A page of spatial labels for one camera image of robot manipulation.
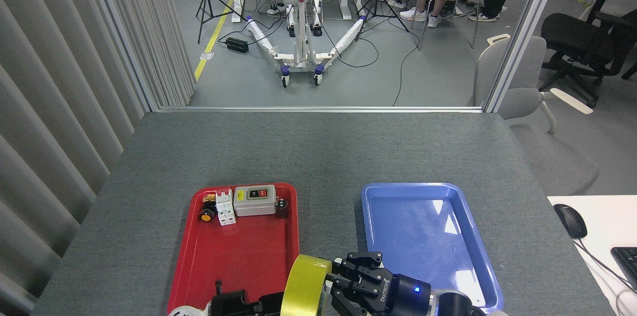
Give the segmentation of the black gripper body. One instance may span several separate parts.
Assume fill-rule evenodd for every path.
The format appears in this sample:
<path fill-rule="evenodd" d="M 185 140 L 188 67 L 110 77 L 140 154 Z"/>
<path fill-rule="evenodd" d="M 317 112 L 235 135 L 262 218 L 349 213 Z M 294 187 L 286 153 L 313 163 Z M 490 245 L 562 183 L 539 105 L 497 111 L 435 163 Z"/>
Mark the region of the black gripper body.
<path fill-rule="evenodd" d="M 430 283 L 393 274 L 382 277 L 375 289 L 378 295 L 371 299 L 371 313 L 380 316 L 427 316 L 430 309 L 432 286 Z"/>
<path fill-rule="evenodd" d="M 210 316 L 254 316 L 261 312 L 259 302 L 246 302 L 246 291 L 237 290 L 216 294 L 209 307 Z"/>

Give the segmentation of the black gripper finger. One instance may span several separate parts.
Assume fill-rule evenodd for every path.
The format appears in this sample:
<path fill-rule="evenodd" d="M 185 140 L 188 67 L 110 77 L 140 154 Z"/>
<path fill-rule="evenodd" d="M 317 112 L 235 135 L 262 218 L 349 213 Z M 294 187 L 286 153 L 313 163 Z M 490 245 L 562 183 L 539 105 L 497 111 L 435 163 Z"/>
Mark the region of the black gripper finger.
<path fill-rule="evenodd" d="M 349 252 L 341 261 L 332 262 L 332 273 L 348 280 L 363 280 L 379 284 L 384 280 L 392 281 L 394 274 L 382 268 L 381 252 Z"/>
<path fill-rule="evenodd" d="M 383 312 L 382 287 L 366 281 L 333 278 L 331 306 L 341 316 L 366 316 Z"/>
<path fill-rule="evenodd" d="M 259 298 L 260 316 L 280 316 L 284 292 L 264 294 Z"/>

